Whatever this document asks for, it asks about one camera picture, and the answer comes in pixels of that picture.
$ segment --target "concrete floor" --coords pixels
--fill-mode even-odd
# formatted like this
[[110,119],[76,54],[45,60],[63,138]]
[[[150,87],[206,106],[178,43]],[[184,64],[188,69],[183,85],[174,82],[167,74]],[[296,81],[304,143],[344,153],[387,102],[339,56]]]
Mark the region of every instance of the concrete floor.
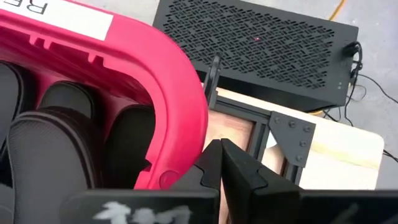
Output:
[[[129,16],[152,24],[159,1],[161,0],[77,0],[109,11]],[[248,2],[297,12],[308,16],[327,19],[340,0],[246,0]],[[359,27],[359,41],[364,52],[362,74],[379,82],[385,91],[398,98],[398,63],[394,57],[398,49],[398,2],[396,0],[363,1],[347,0],[335,21]],[[386,98],[379,88],[364,78],[358,83],[364,85],[368,93],[360,102],[351,102],[348,117],[358,128],[380,134],[385,149],[398,156],[398,118],[394,111],[398,105]],[[363,89],[358,88],[354,97],[361,97]],[[337,110],[331,114],[337,118]],[[379,189],[398,189],[398,164],[384,157],[379,173]]]

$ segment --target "red plastic bin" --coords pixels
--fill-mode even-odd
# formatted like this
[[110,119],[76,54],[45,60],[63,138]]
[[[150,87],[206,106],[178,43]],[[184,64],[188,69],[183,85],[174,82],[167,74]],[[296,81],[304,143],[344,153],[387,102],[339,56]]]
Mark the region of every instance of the red plastic bin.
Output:
[[40,98],[59,80],[99,88],[107,130],[124,106],[153,104],[156,127],[146,155],[152,165],[135,189],[167,189],[194,163],[205,140],[206,100],[189,59],[144,23],[74,2],[47,2],[0,1],[0,60],[33,71]]

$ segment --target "yellow cable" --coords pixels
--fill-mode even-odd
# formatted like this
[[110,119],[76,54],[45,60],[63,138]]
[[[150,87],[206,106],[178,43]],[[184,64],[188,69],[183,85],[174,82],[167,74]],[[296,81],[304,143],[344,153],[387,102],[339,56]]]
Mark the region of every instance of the yellow cable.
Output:
[[[346,2],[346,0],[341,0],[340,4],[337,6],[337,8],[336,8],[335,11],[333,12],[333,14],[330,16],[330,18],[329,18],[330,21],[332,21],[333,19],[335,19],[335,17],[337,16],[337,14],[339,14],[339,12],[340,12],[341,8],[344,6],[344,3],[345,3],[345,2]],[[323,111],[320,110],[320,111],[311,112],[311,113],[309,113],[309,114],[311,114],[311,115],[320,115],[320,114],[322,114],[322,113],[323,113]]]

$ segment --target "screw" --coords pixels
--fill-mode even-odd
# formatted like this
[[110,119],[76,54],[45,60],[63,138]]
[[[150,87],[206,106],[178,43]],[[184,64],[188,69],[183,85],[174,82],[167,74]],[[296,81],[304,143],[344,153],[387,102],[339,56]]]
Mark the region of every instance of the screw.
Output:
[[289,127],[295,128],[296,127],[296,123],[294,121],[289,121]]
[[306,141],[300,141],[300,146],[301,146],[301,147],[307,146],[307,142],[306,142]]
[[311,127],[309,127],[309,126],[304,127],[304,131],[307,132],[307,133],[310,132],[311,131]]

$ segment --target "plywood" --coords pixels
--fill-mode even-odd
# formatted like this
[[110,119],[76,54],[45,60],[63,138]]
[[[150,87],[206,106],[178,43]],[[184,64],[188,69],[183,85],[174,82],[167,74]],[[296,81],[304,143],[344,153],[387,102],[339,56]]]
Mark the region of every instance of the plywood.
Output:
[[[283,106],[218,88],[218,94],[269,111],[278,111],[317,124],[300,186],[305,189],[374,189],[384,140],[377,134],[336,123]],[[210,111],[206,145],[212,139],[229,138],[246,149],[252,124]],[[280,173],[283,155],[278,147],[265,150],[262,163]],[[221,200],[220,223],[226,223],[226,202]]]

